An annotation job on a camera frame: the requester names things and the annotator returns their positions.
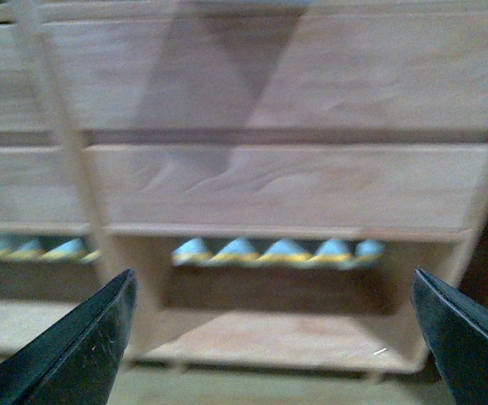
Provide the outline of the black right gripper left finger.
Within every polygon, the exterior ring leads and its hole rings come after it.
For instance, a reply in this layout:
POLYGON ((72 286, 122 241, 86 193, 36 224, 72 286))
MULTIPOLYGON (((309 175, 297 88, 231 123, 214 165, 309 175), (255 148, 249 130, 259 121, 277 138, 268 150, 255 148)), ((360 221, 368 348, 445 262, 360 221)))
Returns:
POLYGON ((0 404, 107 403, 137 294, 128 269, 0 363, 0 404))

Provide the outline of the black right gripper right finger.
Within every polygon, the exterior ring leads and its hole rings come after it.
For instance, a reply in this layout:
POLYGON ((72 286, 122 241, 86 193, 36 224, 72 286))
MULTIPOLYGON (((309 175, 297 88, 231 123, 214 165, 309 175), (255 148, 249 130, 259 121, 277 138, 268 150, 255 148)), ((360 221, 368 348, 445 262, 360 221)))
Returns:
POLYGON ((411 302, 439 374, 457 404, 488 404, 488 309, 422 268, 411 302))

